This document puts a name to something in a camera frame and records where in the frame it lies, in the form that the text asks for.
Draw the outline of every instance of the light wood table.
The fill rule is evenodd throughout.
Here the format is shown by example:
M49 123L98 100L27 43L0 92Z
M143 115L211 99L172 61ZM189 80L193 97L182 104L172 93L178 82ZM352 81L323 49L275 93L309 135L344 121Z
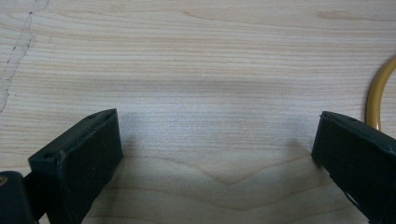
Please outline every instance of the light wood table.
M321 111L364 118L396 1L2 0L0 36L1 171L119 111L125 159L84 223L367 223L310 150Z

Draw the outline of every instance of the black object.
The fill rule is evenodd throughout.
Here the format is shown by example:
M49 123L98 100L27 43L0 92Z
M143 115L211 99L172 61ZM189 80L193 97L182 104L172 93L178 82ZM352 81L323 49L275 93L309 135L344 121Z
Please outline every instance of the black object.
M312 158L370 223L396 223L396 140L331 112L320 117Z
M92 114L29 158L32 173L0 173L0 223L78 224L122 159L117 110Z

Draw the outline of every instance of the black clamp jaw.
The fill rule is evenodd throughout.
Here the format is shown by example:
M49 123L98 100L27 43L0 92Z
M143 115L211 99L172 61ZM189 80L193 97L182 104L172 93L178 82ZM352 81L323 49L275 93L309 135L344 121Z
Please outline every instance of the black clamp jaw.
M29 158L32 173L0 173L0 223L78 224L122 159L117 110L92 114Z
M323 112L312 158L370 223L396 223L395 139L356 119Z

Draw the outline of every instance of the yellow cable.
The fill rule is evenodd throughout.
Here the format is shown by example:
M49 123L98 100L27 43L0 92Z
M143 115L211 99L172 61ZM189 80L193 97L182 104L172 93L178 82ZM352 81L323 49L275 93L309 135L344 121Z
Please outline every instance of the yellow cable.
M366 106L366 124L381 131L381 100L385 85L396 68L396 57L391 59L385 66L381 68L376 75Z

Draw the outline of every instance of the wood grain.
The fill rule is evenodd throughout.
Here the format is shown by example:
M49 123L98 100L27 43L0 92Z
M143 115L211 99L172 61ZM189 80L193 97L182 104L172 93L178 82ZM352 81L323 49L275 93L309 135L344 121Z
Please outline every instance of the wood grain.
M125 159L84 223L367 223L310 150L321 111L364 118L395 8L2 1L0 170L28 174L30 155L116 107ZM394 86L382 115L396 137Z

